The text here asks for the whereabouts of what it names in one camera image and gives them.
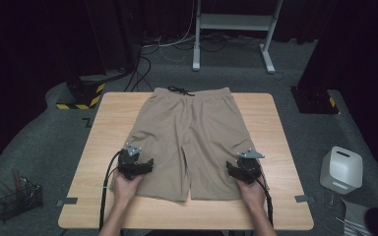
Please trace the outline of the black stand base yellow mark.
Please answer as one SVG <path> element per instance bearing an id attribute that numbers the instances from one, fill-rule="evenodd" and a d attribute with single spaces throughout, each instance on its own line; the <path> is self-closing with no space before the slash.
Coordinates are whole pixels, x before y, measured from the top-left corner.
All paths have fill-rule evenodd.
<path id="1" fill-rule="evenodd" d="M 334 99 L 325 91 L 311 93 L 298 87 L 291 87 L 297 109 L 305 114 L 338 114 L 339 109 Z"/>

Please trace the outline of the white box appliance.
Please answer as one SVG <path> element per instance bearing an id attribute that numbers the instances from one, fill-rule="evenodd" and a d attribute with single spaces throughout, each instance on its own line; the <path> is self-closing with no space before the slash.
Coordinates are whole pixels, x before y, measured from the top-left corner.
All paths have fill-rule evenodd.
<path id="1" fill-rule="evenodd" d="M 342 147 L 332 147 L 324 156 L 320 184 L 336 193 L 346 195 L 362 186 L 362 157 Z"/>

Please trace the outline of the white metal stand frame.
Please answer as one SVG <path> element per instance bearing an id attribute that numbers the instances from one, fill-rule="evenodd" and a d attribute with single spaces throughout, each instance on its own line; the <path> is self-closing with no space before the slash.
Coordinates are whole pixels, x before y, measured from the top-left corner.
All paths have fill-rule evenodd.
<path id="1" fill-rule="evenodd" d="M 265 31 L 267 33 L 265 42 L 259 45 L 259 49 L 267 72 L 269 74 L 274 74 L 276 69 L 269 53 L 269 47 L 279 19 L 283 2 L 284 0 L 277 0 L 276 7 L 272 15 L 256 16 L 204 14 L 201 7 L 202 0 L 196 0 L 196 25 L 192 70 L 199 71 L 201 68 L 201 30 L 250 30 Z"/>

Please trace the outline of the person's right hand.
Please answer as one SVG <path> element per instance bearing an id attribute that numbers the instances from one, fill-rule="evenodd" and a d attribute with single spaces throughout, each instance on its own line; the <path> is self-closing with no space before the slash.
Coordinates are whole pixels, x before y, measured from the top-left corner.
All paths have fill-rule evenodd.
<path id="1" fill-rule="evenodd" d="M 255 182 L 250 185 L 237 180 L 238 188 L 240 190 L 242 200 L 250 211 L 258 211 L 264 209 L 265 192 L 259 183 Z"/>

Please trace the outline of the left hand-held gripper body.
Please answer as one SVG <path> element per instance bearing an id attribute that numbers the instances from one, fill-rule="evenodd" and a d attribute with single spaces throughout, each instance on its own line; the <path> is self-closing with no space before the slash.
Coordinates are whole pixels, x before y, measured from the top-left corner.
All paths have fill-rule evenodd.
<path id="1" fill-rule="evenodd" d="M 117 168 L 127 180 L 143 174 L 142 165 L 137 163 L 141 150 L 140 147 L 127 143 L 120 151 Z"/>

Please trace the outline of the grey tape piece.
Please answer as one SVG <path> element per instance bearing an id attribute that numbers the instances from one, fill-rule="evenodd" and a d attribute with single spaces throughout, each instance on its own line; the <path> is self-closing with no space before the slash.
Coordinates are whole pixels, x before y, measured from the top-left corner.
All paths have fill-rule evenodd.
<path id="1" fill-rule="evenodd" d="M 297 203 L 308 203 L 308 204 L 315 203 L 315 198 L 313 196 L 300 195 L 300 196 L 294 196 L 294 198 Z"/>
<path id="2" fill-rule="evenodd" d="M 57 207 L 63 207 L 65 205 L 75 205 L 78 201 L 78 198 L 65 198 L 63 200 L 58 200 L 56 202 Z"/>

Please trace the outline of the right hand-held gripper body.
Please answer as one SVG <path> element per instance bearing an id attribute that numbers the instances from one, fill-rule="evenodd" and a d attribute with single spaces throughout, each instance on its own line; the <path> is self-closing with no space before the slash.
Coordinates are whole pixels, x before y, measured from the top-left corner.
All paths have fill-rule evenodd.
<path id="1" fill-rule="evenodd" d="M 237 167 L 240 172 L 239 179 L 247 185 L 252 184 L 262 176 L 262 167 L 258 158 L 262 157 L 260 152 L 250 148 L 237 154 Z"/>

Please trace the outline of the grey striped sheet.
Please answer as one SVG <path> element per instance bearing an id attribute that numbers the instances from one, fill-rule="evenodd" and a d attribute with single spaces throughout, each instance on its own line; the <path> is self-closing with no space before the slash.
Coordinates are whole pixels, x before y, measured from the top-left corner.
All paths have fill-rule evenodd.
<path id="1" fill-rule="evenodd" d="M 344 236 L 374 236 L 364 221 L 368 207 L 361 206 L 342 200 L 345 205 L 346 213 L 342 219 L 344 225 Z"/>

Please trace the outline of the black drawstring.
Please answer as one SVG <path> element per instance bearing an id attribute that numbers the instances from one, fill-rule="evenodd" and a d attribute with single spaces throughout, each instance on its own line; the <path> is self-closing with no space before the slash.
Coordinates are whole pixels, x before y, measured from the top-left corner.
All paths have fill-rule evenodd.
<path id="1" fill-rule="evenodd" d="M 177 92 L 177 93 L 180 93 L 180 94 L 183 94 L 183 95 L 195 96 L 195 94 L 193 94 L 191 91 L 189 91 L 185 88 L 177 88 L 177 87 L 174 87 L 174 86 L 169 86 L 169 87 L 167 87 L 167 89 L 169 91 Z"/>

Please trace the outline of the person's left hand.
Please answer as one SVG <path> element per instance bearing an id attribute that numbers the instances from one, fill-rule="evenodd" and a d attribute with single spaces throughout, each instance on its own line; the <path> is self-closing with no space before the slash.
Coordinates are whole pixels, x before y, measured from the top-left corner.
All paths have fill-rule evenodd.
<path id="1" fill-rule="evenodd" d="M 128 180 L 120 171 L 115 170 L 112 178 L 115 203 L 128 205 L 136 195 L 143 178 L 143 175 L 138 175 L 133 180 Z"/>

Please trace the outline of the khaki shorts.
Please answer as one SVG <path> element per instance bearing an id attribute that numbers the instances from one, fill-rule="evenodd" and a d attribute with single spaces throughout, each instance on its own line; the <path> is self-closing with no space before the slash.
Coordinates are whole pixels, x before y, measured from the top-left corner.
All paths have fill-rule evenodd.
<path id="1" fill-rule="evenodd" d="M 254 147 L 229 88 L 156 88 L 126 142 L 141 149 L 141 162 L 154 162 L 137 194 L 173 202 L 238 200 L 226 165 Z"/>

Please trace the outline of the black yellow striped stand base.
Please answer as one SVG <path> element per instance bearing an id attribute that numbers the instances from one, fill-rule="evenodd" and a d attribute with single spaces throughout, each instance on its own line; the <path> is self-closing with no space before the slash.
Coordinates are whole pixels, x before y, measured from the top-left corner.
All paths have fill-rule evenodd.
<path id="1" fill-rule="evenodd" d="M 69 79 L 66 82 L 67 99 L 57 101 L 58 109 L 93 109 L 100 100 L 105 83 L 83 82 L 79 77 Z"/>

